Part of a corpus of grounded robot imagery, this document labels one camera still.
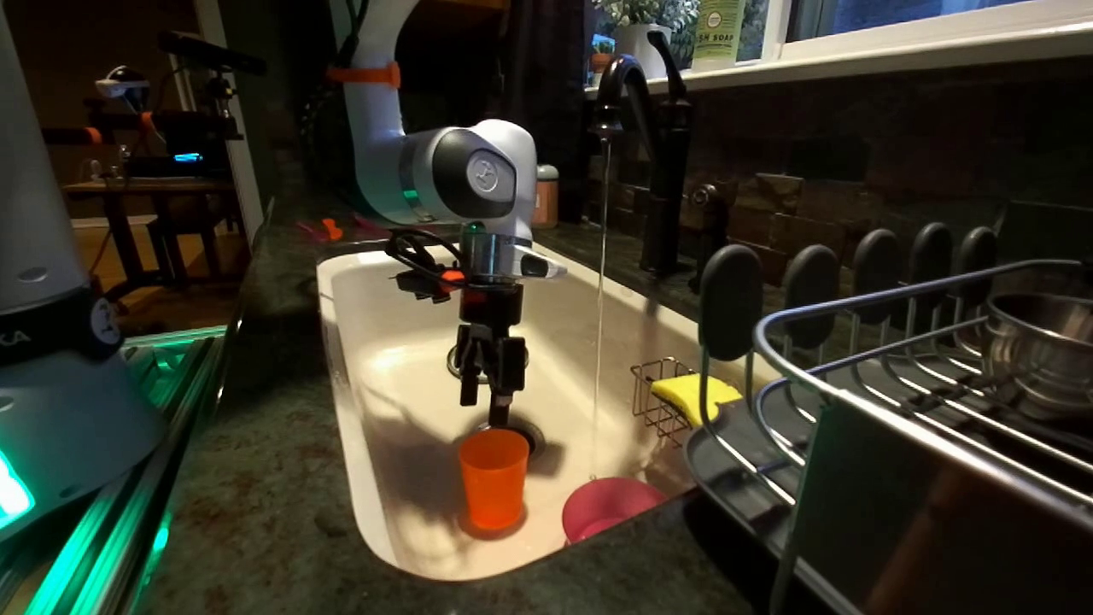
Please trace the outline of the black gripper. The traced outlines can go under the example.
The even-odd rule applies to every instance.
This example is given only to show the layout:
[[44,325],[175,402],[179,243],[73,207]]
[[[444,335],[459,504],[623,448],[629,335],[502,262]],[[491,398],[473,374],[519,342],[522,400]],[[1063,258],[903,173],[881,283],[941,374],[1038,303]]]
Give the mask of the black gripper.
[[485,224],[470,224],[461,230],[461,262],[464,262],[464,292],[461,292],[461,317],[468,325],[459,328],[459,402],[477,402],[477,374],[481,374],[481,339],[473,328],[500,342],[495,376],[491,376],[491,414],[487,425],[502,426],[509,422],[513,393],[527,386],[527,342],[506,339],[522,312],[514,238],[502,237]]

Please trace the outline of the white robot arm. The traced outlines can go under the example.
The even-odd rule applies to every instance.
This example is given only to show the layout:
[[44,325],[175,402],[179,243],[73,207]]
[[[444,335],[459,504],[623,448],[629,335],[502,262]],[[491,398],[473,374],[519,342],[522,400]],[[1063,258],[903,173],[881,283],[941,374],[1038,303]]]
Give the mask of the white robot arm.
[[455,226],[461,325],[455,368],[461,402],[487,386],[487,425],[506,426],[527,386],[528,350],[513,335],[522,317],[535,207],[535,142],[513,120],[403,131],[395,43],[419,0],[361,0],[339,66],[350,170],[361,203],[391,226]]

